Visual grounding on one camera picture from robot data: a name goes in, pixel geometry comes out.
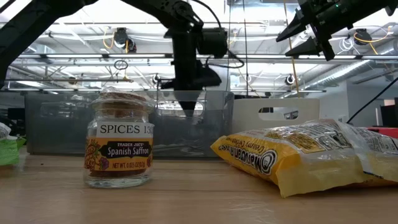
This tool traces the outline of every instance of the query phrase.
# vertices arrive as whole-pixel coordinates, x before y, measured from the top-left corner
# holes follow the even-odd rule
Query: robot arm
[[[286,56],[319,55],[323,52],[326,60],[335,57],[329,39],[335,32],[352,29],[353,24],[368,15],[385,8],[389,16],[393,15],[398,0],[298,0],[301,10],[289,26],[278,36],[277,42],[285,40],[311,25],[315,39],[309,38],[305,43],[286,53]]]
[[[0,86],[8,66],[58,18],[68,16],[97,0],[32,0],[0,30]],[[203,21],[191,5],[181,0],[123,0],[156,17],[172,38],[175,79],[168,83],[174,90],[201,90],[219,85],[217,74],[204,71],[196,52],[220,58],[227,51],[223,28],[203,29]]]

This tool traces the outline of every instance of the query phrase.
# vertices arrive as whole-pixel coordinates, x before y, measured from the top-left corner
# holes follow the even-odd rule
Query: glass jar
[[[88,125],[84,181],[91,187],[141,185],[150,178],[153,106],[134,93],[111,87],[92,102],[95,118]]]

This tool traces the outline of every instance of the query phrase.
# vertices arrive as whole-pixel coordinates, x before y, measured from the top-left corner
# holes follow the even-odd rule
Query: yellow cable
[[[104,38],[102,39],[102,42],[104,43],[104,46],[107,48],[107,49],[111,49],[112,47],[113,47],[113,42],[114,42],[114,32],[113,32],[113,34],[112,34],[112,44],[111,44],[111,46],[108,46],[107,44],[106,44],[106,42],[105,42],[105,36],[106,36],[106,31],[108,30],[108,27],[105,27],[105,32],[104,32]]]
[[[286,26],[289,25],[289,21],[287,20],[287,8],[286,8],[286,0],[284,0],[284,7],[285,7],[285,17],[286,17]],[[290,49],[292,50],[292,39],[289,37],[289,46]],[[300,93],[299,93],[299,82],[297,81],[297,73],[296,73],[296,66],[295,66],[295,61],[294,58],[292,57],[292,65],[293,65],[293,74],[294,74],[294,82],[296,84],[296,90],[297,90],[297,97],[300,98]]]
[[[359,38],[356,37],[356,34],[358,34],[358,33],[355,33],[355,34],[354,34],[354,38],[357,39],[357,40],[359,40],[359,41],[365,42],[365,43],[375,43],[375,42],[379,42],[379,41],[382,41],[382,40],[384,40],[385,38],[387,38],[388,35],[389,35],[389,34],[388,34],[389,32],[390,32],[390,27],[388,27],[387,34],[386,34],[383,38],[378,39],[378,40],[363,40],[363,39],[359,39]]]
[[[378,55],[378,52],[377,52],[376,49],[373,47],[373,44],[372,44],[372,43],[369,43],[369,44],[371,45],[371,47],[372,47],[374,53]]]

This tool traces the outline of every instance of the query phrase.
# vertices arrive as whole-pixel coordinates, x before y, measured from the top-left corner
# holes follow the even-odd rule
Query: plastic bag
[[[398,182],[398,140],[333,120],[243,131],[211,148],[288,197],[355,183]]]
[[[3,123],[0,123],[0,140],[6,139],[10,132],[11,128]]]

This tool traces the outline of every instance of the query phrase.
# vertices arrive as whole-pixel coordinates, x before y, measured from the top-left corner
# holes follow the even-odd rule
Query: wire
[[[242,59],[238,58],[238,56],[236,56],[236,54],[234,54],[232,51],[230,51],[230,49],[228,49],[228,53],[229,53],[229,56],[238,60],[241,64],[239,66],[217,65],[214,63],[208,63],[208,61],[211,57],[207,57],[205,66],[212,65],[212,66],[221,67],[221,68],[243,68],[244,67],[244,61]]]
[[[246,12],[244,7],[244,0],[242,0],[243,5],[243,24],[244,24],[244,50],[246,56],[246,96],[249,96],[249,63],[248,63],[248,32],[246,30]]]
[[[229,0],[229,5],[230,6],[232,5],[232,0]],[[232,12],[231,7],[229,7],[229,23],[228,23],[228,32],[229,33],[231,31],[231,12]],[[229,78],[230,78],[229,68],[227,68],[227,70],[226,70],[226,89],[225,89],[225,91],[228,91],[228,89],[231,88],[231,84],[229,82],[230,81]]]
[[[378,55],[379,53],[378,53],[378,52],[376,51],[376,49],[373,47],[373,44],[372,44],[372,43],[369,43],[369,45],[372,47],[374,53],[375,53],[376,55]]]
[[[284,0],[284,7],[285,7],[285,17],[286,17],[286,25],[289,26],[289,21],[287,20],[287,8],[286,8],[286,0]],[[290,49],[293,49],[292,46],[292,39],[289,37],[289,46]],[[297,97],[300,98],[300,93],[299,93],[299,82],[297,81],[297,73],[296,73],[296,66],[295,66],[295,61],[294,57],[292,57],[292,65],[293,65],[293,75],[294,75],[294,82],[296,84],[296,91],[297,91]]]
[[[356,37],[356,34],[358,34],[357,32],[354,34],[354,38],[357,39],[357,40],[359,40],[359,41],[361,41],[361,42],[364,42],[364,43],[375,43],[375,42],[379,42],[379,41],[382,41],[382,40],[384,40],[385,38],[387,38],[388,35],[389,35],[389,32],[390,32],[390,27],[388,27],[388,32],[387,32],[387,34],[386,34],[383,38],[378,39],[378,40],[363,40],[363,39],[359,39],[359,38]]]
[[[105,28],[104,37],[103,37],[103,39],[102,39],[102,42],[104,43],[104,46],[105,46],[107,49],[111,49],[111,48],[113,47],[113,42],[114,42],[114,32],[113,32],[113,35],[112,35],[112,44],[111,44],[111,46],[108,46],[108,45],[106,44],[106,42],[105,42],[105,37],[106,37],[106,31],[107,31],[107,30],[108,30],[108,27]]]
[[[214,13],[214,11],[213,11],[208,5],[206,5],[205,3],[203,3],[203,2],[201,2],[201,1],[199,1],[199,0],[192,0],[192,1],[194,1],[194,2],[196,2],[196,3],[198,3],[198,4],[201,4],[202,6],[204,6],[205,8],[207,8],[207,9],[212,13],[212,15],[214,16],[214,18],[216,18],[217,23],[218,23],[218,27],[219,27],[219,28],[222,28],[222,27],[221,27],[220,20],[218,19],[217,15]]]
[[[388,86],[386,86],[379,94],[377,94],[371,101],[369,101],[368,103],[366,103],[361,109],[359,109],[354,115],[352,115],[352,117],[350,117],[350,119],[347,121],[347,123],[351,122],[356,115],[358,115],[363,109],[365,109],[367,106],[369,106],[374,100],[376,100],[379,96],[381,96],[386,90],[388,90],[395,82],[398,81],[398,77],[396,79],[394,79],[390,84],[388,84]]]

